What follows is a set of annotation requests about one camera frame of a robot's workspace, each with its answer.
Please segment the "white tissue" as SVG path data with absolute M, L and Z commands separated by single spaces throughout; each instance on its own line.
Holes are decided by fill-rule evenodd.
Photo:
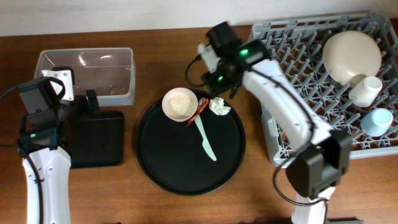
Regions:
M 224 99 L 215 97 L 210 100 L 209 109 L 218 116 L 224 116 L 230 112 L 231 107 L 224 105 Z

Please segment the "red sauce packet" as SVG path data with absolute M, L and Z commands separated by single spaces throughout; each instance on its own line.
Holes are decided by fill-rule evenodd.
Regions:
M 208 98 L 201 98 L 198 101 L 198 107 L 194 115 L 188 120 L 187 126 L 190 126 L 195 118 L 208 106 L 210 100 Z

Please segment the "pink bowl with grains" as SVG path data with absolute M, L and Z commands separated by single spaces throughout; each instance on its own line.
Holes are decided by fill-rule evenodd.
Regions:
M 197 96 L 187 88 L 174 88 L 162 99 L 162 110 L 173 121 L 188 121 L 198 108 Z

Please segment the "mint green plastic knife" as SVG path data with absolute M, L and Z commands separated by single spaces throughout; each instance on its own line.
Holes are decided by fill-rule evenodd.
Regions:
M 205 152 L 207 153 L 208 157 L 209 157 L 212 161 L 214 161 L 214 162 L 217 161 L 217 158 L 216 158 L 216 156 L 215 156 L 215 153 L 213 152 L 213 150 L 212 150 L 212 148 L 211 148 L 211 145 L 210 145 L 210 142 L 209 142 L 209 140 L 208 140 L 208 138 L 207 138 L 207 135 L 206 135 L 206 132 L 205 132 L 205 129 L 204 129 L 202 120 L 201 120 L 201 118 L 200 118 L 200 115 L 198 115 L 198 116 L 195 118 L 194 122 L 195 122 L 195 124 L 196 124 L 196 126 L 197 126 L 197 128 L 198 128 L 198 130 L 199 130 L 199 132 L 200 132 L 200 134 L 201 134 L 201 136 L 202 136 L 202 139 L 203 139 L 203 140 L 202 140 L 203 149 L 205 150 Z

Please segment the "large cream bowl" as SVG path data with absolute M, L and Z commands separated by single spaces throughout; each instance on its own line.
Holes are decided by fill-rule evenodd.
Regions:
M 323 47 L 324 66 L 334 81 L 355 86 L 364 77 L 374 77 L 382 62 L 374 39 L 360 31 L 344 31 L 330 37 Z

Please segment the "white cup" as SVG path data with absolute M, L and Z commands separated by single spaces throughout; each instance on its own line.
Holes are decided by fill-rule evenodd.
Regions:
M 382 90 L 383 84 L 378 77 L 366 77 L 349 92 L 349 99 L 358 107 L 368 107 Z

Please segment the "light blue cup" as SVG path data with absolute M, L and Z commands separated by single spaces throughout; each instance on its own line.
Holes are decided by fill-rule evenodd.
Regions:
M 385 108 L 377 108 L 368 113 L 360 123 L 360 128 L 371 137 L 379 137 L 387 132 L 393 121 L 392 113 Z

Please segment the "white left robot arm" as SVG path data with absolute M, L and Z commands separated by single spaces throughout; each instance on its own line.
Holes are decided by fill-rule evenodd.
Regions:
M 99 114 L 97 94 L 88 90 L 69 103 L 56 96 L 44 108 L 24 115 L 17 149 L 27 181 L 28 223 L 71 223 L 69 175 L 78 138 L 88 143 L 78 125 Z

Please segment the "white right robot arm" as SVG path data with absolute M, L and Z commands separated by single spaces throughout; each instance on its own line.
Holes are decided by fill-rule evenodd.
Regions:
M 274 116 L 293 155 L 272 176 L 276 192 L 295 205 L 291 223 L 327 223 L 329 200 L 346 174 L 352 137 L 320 118 L 270 59 L 248 65 L 229 58 L 206 59 L 216 95 L 242 85 Z

